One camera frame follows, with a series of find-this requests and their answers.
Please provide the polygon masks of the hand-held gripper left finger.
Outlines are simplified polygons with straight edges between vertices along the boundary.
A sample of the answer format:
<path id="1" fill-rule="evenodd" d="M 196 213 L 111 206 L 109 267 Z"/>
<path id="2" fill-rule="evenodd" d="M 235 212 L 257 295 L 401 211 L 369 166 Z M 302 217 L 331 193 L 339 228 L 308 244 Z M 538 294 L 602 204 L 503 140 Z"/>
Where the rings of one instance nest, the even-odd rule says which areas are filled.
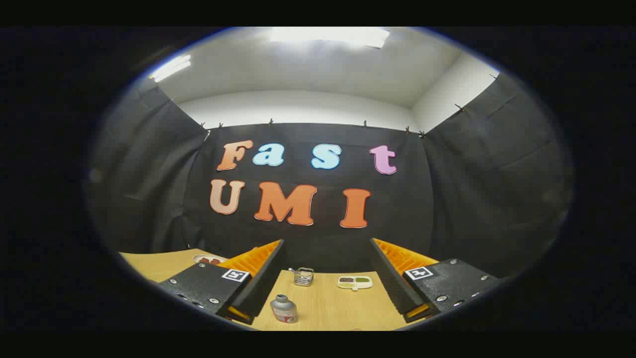
<path id="1" fill-rule="evenodd" d="M 207 315 L 250 325 L 279 278 L 284 243 L 277 240 L 218 264 L 194 263 L 158 286 Z"/>

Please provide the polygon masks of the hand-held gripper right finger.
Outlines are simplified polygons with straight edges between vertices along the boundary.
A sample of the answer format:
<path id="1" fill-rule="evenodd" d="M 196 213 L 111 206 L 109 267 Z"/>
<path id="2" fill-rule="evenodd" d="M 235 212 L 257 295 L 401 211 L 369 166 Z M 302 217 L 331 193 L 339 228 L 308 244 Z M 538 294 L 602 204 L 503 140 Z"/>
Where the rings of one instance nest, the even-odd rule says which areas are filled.
<path id="1" fill-rule="evenodd" d="M 461 259 L 437 261 L 371 238 L 373 269 L 406 323 L 454 310 L 494 288 L 499 279 Z"/>

